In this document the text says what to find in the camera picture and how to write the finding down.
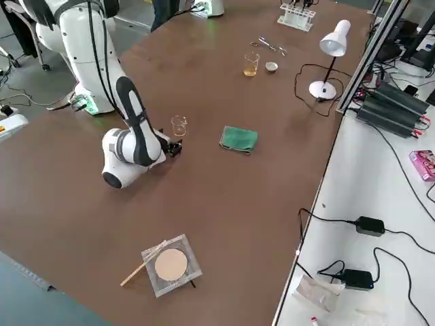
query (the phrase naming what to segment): small beaker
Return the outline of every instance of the small beaker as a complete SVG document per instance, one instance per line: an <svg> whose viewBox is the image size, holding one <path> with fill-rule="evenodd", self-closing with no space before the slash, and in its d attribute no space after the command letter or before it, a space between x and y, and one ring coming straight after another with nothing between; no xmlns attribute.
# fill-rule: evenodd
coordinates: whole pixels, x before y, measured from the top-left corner
<svg viewBox="0 0 435 326"><path fill-rule="evenodd" d="M245 54L245 64L243 65L243 73L245 76L253 77L256 75L259 60L260 55L255 52Z"/></svg>
<svg viewBox="0 0 435 326"><path fill-rule="evenodd" d="M186 134L186 125L188 124L188 121L186 117L183 117L181 115L175 115L171 119L172 122L172 131L175 136L181 137Z"/></svg>

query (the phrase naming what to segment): lamp base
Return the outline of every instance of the lamp base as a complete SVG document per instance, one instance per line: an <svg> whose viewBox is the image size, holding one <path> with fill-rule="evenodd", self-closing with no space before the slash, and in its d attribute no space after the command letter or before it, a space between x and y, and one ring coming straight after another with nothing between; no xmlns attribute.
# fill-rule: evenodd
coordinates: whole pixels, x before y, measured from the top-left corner
<svg viewBox="0 0 435 326"><path fill-rule="evenodd" d="M311 83L309 91L315 98L324 98L326 100L332 100L337 95L337 91L332 84L322 81Z"/></svg>

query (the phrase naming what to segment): table surface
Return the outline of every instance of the table surface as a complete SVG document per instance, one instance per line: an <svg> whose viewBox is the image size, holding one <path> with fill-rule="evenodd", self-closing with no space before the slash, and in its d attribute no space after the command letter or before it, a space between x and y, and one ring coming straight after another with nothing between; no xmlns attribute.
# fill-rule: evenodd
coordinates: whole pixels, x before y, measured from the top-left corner
<svg viewBox="0 0 435 326"><path fill-rule="evenodd" d="M0 250L117 325L270 324L299 241L295 214L315 197L341 120L302 106L294 76L329 65L319 41L343 18L352 28L336 68L352 73L371 19L329 1L314 8L304 33L276 23L279 3L228 1L223 17L176 17L123 56L155 128L188 119L183 153L126 189L100 176L101 139L122 126L114 114L47 113L0 144ZM289 55L254 49L260 68L248 78L243 55L259 35ZM298 92L308 98L324 73L304 70ZM225 125L259 133L251 156L218 145ZM142 250L180 234L203 271L196 289L156 299L146 271L119 286Z"/></svg>
<svg viewBox="0 0 435 326"><path fill-rule="evenodd" d="M416 85L431 82L419 87L417 92L418 98L424 101L435 88L435 77L403 75L408 73L425 76L428 72L399 60L396 66L397 69L389 69L389 72L394 73L396 79L406 80L396 81L402 90L410 82ZM427 116L432 121L435 119L433 106L428 108ZM402 139L386 131L382 132L398 153L421 201L434 214L434 204L425 196L433 183L421 180L408 155L418 149L435 151L435 130L430 128L418 140ZM347 113L339 129L314 213L325 219L356 220L359 216L382 219L386 228L408 232L421 246L435 251L434 222L414 197L393 152L373 127L356 120L355 113L351 111ZM432 324L435 321L432 304L432 295L435 293L435 284L432 282L434 257L419 249L405 235L387 233L375 238L356 233L352 225L312 219L298 262L315 276L318 270L341 259L345 261L346 268L367 270L376 278L377 267L372 253L375 247L388 250L404 260L413 282L411 297ZM369 292L345 290L336 311L330 315L301 304L292 296L291 293L304 273L299 267L292 269L290 290L283 299L277 325L295 323L311 326L310 318L313 315L317 315L319 326L360 325L356 322L360 318L356 310L380 312L385 316L386 325L425 325L408 301L408 278L403 265L382 252L377 255L381 265L381 278L375 288Z"/></svg>

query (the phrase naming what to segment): yellow liquid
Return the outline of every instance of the yellow liquid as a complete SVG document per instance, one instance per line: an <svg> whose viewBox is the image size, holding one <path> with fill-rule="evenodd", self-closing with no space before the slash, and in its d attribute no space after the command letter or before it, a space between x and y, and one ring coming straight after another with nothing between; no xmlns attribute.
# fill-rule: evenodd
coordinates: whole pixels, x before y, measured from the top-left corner
<svg viewBox="0 0 435 326"><path fill-rule="evenodd" d="M245 74L245 76L253 77L257 73L257 67L254 65L246 65L243 70L243 73Z"/></svg>

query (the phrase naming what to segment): white table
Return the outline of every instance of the white table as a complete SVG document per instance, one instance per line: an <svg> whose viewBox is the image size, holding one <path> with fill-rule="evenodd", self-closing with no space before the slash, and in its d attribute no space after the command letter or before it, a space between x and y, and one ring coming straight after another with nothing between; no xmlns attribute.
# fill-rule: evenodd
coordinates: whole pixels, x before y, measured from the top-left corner
<svg viewBox="0 0 435 326"><path fill-rule="evenodd" d="M427 75L427 72L420 72L420 69L403 62L398 66L403 70L408 69L406 71L414 75ZM435 77L424 81L404 75L396 77L414 84L435 80ZM402 89L408 85L405 81L398 81L397 84ZM420 88L419 98L425 100L434 88L435 82ZM428 109L428 117L435 120L433 107ZM421 180L408 158L412 150L435 151L435 127L426 131L418 140L402 139L385 131L383 134L397 151L419 197L435 215L435 204L425 196L432 183ZM341 124L313 212L326 219L356 220L361 215L382 219L386 228L408 232L420 245L435 251L435 222L414 197L387 143L371 126L357 121L355 113L351 111L348 111ZM386 233L375 238L356 233L353 225L312 219L298 262L314 277L326 281L330 278L316 276L316 272L338 259L345 261L346 268L367 270L376 278L377 266L372 254L374 247L384 248L405 261L413 280L411 297L429 323L435 325L435 256L419 249L405 235ZM277 325L311 326L310 318L317 314L319 326L350 326L352 324L346 318L356 308L386 313L388 325L425 325L408 301L408 278L402 264L382 252L377 253L381 278L375 283L375 288L368 292L345 290L338 301L336 312L329 319L302 305L290 294L291 289L297 285L297 278L303 274L296 267L294 274L290 273L289 276L290 290L282 297L283 308Z"/></svg>

